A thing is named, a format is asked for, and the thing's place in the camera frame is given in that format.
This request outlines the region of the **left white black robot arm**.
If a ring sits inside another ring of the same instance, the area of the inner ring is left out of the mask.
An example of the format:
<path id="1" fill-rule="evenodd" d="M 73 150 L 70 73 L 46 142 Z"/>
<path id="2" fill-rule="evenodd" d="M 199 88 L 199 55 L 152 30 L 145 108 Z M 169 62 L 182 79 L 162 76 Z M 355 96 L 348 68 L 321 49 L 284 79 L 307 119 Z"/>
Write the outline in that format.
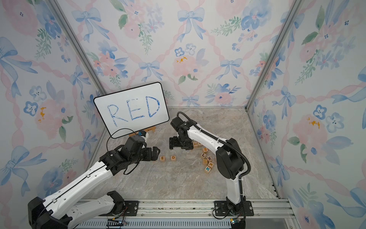
<path id="1" fill-rule="evenodd" d="M 156 161 L 160 149 L 147 147 L 146 136 L 142 133 L 128 137 L 125 144 L 107 151 L 90 169 L 61 190 L 32 199 L 28 203 L 29 225 L 33 229 L 73 229 L 96 216 L 123 215 L 128 207 L 117 191 L 109 191 L 101 198 L 81 205 L 78 201 L 119 172 L 128 175 L 129 166 Z"/>

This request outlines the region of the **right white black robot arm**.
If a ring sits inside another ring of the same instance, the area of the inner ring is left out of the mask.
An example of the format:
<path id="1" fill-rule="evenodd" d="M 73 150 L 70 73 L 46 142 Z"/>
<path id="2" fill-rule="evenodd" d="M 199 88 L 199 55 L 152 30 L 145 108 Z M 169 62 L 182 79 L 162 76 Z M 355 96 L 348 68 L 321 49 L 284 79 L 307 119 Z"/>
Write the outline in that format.
<path id="1" fill-rule="evenodd" d="M 242 178 L 251 172 L 251 165 L 237 141 L 212 134 L 181 111 L 177 112 L 170 124 L 177 132 L 177 136 L 169 139 L 169 148 L 191 150 L 195 141 L 213 152 L 218 171 L 226 179 L 227 206 L 233 215 L 245 216 L 246 197 L 243 192 Z"/>

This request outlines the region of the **wooden letter block K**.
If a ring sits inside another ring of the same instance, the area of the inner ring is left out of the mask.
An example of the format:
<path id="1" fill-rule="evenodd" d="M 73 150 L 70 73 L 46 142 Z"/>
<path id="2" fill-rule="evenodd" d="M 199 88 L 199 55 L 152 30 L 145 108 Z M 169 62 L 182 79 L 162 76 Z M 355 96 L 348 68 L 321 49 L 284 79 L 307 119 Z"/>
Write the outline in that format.
<path id="1" fill-rule="evenodd" d="M 211 168 L 209 167 L 209 166 L 207 166 L 206 168 L 205 168 L 205 173 L 207 173 L 207 174 L 209 174 L 210 172 L 211 172 Z"/>

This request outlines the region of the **wooden whiteboard stand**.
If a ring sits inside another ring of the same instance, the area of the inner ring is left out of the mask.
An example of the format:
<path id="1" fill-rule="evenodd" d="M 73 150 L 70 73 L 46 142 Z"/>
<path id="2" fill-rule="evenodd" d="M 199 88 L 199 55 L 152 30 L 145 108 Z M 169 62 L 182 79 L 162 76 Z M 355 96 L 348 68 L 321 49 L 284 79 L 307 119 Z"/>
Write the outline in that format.
<path id="1" fill-rule="evenodd" d="M 129 136 L 134 136 L 134 135 L 140 135 L 140 136 L 148 136 L 149 132 L 155 132 L 156 131 L 156 127 L 150 127 L 150 128 L 146 128 L 137 132 L 133 132 L 130 133 Z"/>

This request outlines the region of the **whiteboard with RED written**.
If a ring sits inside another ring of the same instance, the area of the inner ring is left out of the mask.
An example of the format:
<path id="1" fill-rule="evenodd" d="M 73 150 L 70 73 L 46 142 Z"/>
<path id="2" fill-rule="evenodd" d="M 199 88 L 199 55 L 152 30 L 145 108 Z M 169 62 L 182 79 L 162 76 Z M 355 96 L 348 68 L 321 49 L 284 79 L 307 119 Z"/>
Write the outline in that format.
<path id="1" fill-rule="evenodd" d="M 113 139 L 170 120 L 159 82 L 99 96 L 93 102 Z"/>

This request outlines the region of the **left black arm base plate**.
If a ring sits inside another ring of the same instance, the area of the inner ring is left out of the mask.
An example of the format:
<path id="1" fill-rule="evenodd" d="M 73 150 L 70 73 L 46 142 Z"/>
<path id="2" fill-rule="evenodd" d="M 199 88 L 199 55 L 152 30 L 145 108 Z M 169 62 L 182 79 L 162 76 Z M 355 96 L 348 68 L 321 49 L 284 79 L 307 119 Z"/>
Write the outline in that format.
<path id="1" fill-rule="evenodd" d="M 117 207 L 113 207 L 111 212 L 100 216 L 137 216 L 139 203 L 138 200 L 125 200 L 123 204 L 119 203 Z"/>

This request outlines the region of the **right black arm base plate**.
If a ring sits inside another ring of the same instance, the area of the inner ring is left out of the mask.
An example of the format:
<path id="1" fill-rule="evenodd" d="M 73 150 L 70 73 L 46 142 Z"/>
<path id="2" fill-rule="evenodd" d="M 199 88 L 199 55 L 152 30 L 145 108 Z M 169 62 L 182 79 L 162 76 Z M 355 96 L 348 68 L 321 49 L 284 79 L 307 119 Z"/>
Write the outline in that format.
<path id="1" fill-rule="evenodd" d="M 214 214 L 218 217 L 223 216 L 254 216 L 252 203 L 245 200 L 244 203 L 233 204 L 228 200 L 214 201 Z"/>

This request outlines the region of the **aluminium front rail frame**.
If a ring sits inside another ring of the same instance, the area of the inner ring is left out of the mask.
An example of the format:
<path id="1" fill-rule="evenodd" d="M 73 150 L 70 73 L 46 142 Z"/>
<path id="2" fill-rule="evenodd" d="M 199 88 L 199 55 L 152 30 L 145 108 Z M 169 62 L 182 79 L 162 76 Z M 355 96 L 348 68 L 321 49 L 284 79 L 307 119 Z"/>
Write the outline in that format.
<path id="1" fill-rule="evenodd" d="M 103 196 L 94 200 L 81 200 L 77 203 L 69 203 L 67 199 L 51 200 L 45 202 L 46 211 L 52 217 L 61 219 L 64 216 L 72 217 L 69 228 L 81 226 L 82 223 L 94 217 L 112 211 L 117 204 L 125 200 L 113 200 L 110 196 Z M 214 214 L 214 201 L 210 199 L 193 200 L 139 200 L 137 216 L 124 216 L 132 219 L 218 219 Z M 299 224 L 295 214 L 286 199 L 249 199 L 252 203 L 254 216 L 246 216 L 251 219 L 284 219 L 287 229 L 298 229 Z"/>

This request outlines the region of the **right aluminium corner post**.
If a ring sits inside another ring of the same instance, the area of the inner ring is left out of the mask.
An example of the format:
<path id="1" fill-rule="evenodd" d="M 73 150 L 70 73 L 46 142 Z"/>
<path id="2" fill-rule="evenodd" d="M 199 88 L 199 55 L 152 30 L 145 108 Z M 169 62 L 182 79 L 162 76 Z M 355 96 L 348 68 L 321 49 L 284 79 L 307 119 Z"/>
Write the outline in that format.
<path id="1" fill-rule="evenodd" d="M 254 89 L 251 93 L 251 97 L 248 100 L 248 103 L 246 105 L 247 113 L 250 111 L 251 107 L 254 105 L 255 98 L 260 90 L 261 84 L 264 82 L 266 75 L 268 74 L 272 64 L 275 62 L 275 59 L 276 59 L 278 53 L 280 52 L 280 49 L 284 43 L 284 40 L 285 40 L 287 34 L 289 33 L 289 30 L 292 27 L 302 4 L 303 4 L 302 0 L 296 0 L 293 2 L 293 5 L 290 8 L 289 13 L 286 17 L 285 23 L 283 24 L 283 26 L 280 30 L 280 33 L 278 34 L 278 38 L 277 38 L 276 42 L 274 43 L 274 46 L 271 49 L 271 52 L 269 53 L 269 57 L 268 57 L 266 64 L 264 65 L 263 71 L 259 75 L 259 78 L 258 78 L 256 84 L 254 85 Z"/>

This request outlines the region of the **aluminium corner post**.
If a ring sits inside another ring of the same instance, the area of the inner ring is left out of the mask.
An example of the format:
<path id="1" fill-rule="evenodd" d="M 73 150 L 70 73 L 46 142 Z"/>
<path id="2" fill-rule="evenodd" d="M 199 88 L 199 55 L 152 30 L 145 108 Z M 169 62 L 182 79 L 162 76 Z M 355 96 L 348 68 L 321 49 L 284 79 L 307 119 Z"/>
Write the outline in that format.
<path id="1" fill-rule="evenodd" d="M 260 90 L 261 84 L 264 82 L 266 75 L 268 74 L 272 64 L 275 62 L 275 59 L 276 59 L 278 53 L 280 52 L 280 49 L 284 43 L 284 40 L 285 40 L 287 34 L 289 33 L 289 30 L 292 27 L 302 4 L 303 4 L 302 0 L 296 0 L 293 2 L 293 5 L 290 8 L 289 13 L 286 17 L 285 23 L 283 24 L 283 26 L 280 30 L 280 33 L 278 34 L 278 38 L 277 38 L 276 42 L 274 43 L 274 46 L 271 49 L 271 52 L 269 53 L 269 57 L 268 57 L 266 64 L 264 65 L 263 71 L 259 75 L 259 78 L 258 78 L 256 84 L 254 85 L 254 89 L 251 93 L 251 97 L 248 100 L 248 103 L 246 105 L 247 113 L 250 111 L 251 107 L 254 105 L 255 98 Z"/>
<path id="2" fill-rule="evenodd" d="M 50 8 L 51 12 L 54 14 L 58 22 L 60 23 L 62 29 L 64 30 L 65 34 L 70 39 L 71 45 L 75 50 L 77 57 L 80 59 L 83 67 L 86 69 L 87 73 L 89 74 L 91 80 L 96 85 L 96 88 L 99 90 L 101 95 L 106 95 L 106 90 L 102 85 L 102 82 L 96 75 L 91 62 L 89 61 L 85 50 L 81 46 L 80 42 L 77 39 L 76 33 L 72 29 L 69 21 L 67 20 L 64 12 L 62 11 L 59 3 L 57 1 L 46 1 L 46 4 Z"/>

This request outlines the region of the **left aluminium corner post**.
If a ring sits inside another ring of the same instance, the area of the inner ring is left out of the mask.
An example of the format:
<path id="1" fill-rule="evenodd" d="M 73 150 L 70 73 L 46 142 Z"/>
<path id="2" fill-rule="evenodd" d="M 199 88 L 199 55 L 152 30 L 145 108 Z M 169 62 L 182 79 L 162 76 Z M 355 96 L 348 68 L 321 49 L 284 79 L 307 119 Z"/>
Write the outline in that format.
<path id="1" fill-rule="evenodd" d="M 62 29 L 64 30 L 65 34 L 70 39 L 71 45 L 75 50 L 77 57 L 80 59 L 83 67 L 86 69 L 87 73 L 89 74 L 91 80 L 96 85 L 96 88 L 99 90 L 101 95 L 106 95 L 106 90 L 102 85 L 102 82 L 96 75 L 91 62 L 89 61 L 85 50 L 81 46 L 80 42 L 77 39 L 76 33 L 72 29 L 69 21 L 67 20 L 64 12 L 62 11 L 59 3 L 57 1 L 46 1 L 46 4 L 50 8 L 51 12 L 54 14 L 58 22 L 60 23 Z"/>

